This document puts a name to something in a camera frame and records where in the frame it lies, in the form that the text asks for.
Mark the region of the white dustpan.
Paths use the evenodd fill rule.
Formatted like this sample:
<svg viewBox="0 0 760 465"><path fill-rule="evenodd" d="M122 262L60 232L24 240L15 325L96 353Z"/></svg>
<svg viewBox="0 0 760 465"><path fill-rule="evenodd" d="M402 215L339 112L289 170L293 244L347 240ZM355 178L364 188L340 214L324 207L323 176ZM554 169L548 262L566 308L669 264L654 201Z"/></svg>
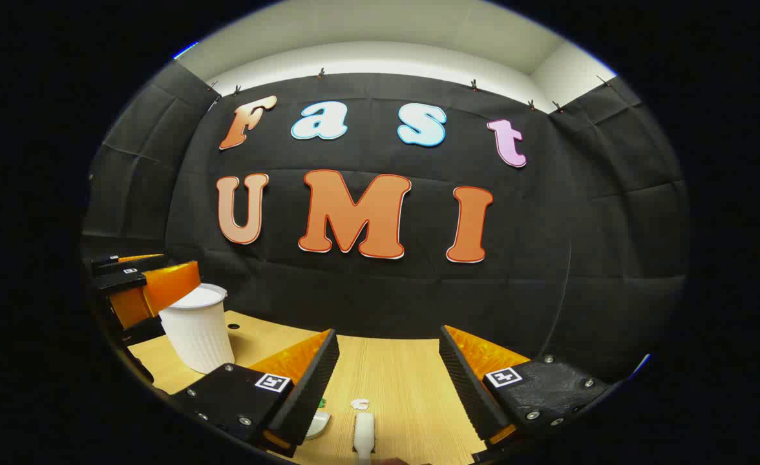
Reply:
<svg viewBox="0 0 760 465"><path fill-rule="evenodd" d="M321 433L326 430L327 424L329 424L329 421L331 419L331 415L329 412L326 412L324 410L317 410L312 418L312 421L310 422L309 429L307 430L305 439L306 440L312 440L315 438L318 438L318 436L321 435Z"/></svg>

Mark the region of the wooden desktop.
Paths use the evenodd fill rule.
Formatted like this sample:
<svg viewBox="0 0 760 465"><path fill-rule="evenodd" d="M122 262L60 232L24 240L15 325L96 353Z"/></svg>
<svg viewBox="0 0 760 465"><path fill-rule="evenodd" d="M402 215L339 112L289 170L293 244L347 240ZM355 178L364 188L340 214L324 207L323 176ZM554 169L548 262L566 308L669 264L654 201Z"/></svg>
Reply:
<svg viewBox="0 0 760 465"><path fill-rule="evenodd" d="M258 320L228 311L235 363L249 367L315 331ZM316 439L297 448L301 465L356 465L352 450L355 399L369 401L375 417L372 462L399 457L410 465L471 465L485 448L455 394L439 356L438 340L395 340L338 335L339 355L322 397L331 419ZM154 376L153 385L173 394L202 374L186 367L165 335L129 346Z"/></svg>

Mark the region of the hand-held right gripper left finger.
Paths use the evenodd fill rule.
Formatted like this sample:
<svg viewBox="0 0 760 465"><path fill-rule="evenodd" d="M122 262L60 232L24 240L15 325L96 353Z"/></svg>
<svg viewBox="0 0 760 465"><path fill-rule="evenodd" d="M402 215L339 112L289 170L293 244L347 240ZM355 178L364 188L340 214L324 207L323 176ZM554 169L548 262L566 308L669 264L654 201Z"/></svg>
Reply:
<svg viewBox="0 0 760 465"><path fill-rule="evenodd" d="M171 397L183 414L252 448L293 457L339 359L334 329L250 367L224 363Z"/></svg>

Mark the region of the white ribbed garbage bin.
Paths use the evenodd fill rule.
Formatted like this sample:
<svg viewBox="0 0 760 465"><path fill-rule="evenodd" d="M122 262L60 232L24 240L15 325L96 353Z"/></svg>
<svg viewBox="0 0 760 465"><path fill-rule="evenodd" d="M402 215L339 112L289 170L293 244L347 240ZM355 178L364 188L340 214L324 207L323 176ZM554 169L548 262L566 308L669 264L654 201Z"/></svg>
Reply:
<svg viewBox="0 0 760 465"><path fill-rule="evenodd" d="M202 283L159 312L176 355L197 373L211 373L235 362L224 316L226 297L226 289Z"/></svg>

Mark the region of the small white broom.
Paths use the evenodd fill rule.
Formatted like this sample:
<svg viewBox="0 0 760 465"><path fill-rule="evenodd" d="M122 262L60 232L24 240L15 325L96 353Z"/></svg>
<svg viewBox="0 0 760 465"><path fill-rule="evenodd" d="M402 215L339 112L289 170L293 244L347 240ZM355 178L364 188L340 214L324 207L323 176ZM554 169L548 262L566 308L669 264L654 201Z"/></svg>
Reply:
<svg viewBox="0 0 760 465"><path fill-rule="evenodd" d="M356 465L372 465L372 451L375 447L374 415L359 410L355 415L353 449L357 454Z"/></svg>

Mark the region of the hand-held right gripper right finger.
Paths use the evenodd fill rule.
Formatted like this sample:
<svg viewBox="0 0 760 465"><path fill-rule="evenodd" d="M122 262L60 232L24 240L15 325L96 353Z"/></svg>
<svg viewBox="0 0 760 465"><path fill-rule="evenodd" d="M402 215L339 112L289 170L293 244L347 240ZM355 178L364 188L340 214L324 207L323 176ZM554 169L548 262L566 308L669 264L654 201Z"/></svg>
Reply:
<svg viewBox="0 0 760 465"><path fill-rule="evenodd" d="M439 329L439 355L487 453L555 435L613 392L563 357L530 358L449 325Z"/></svg>

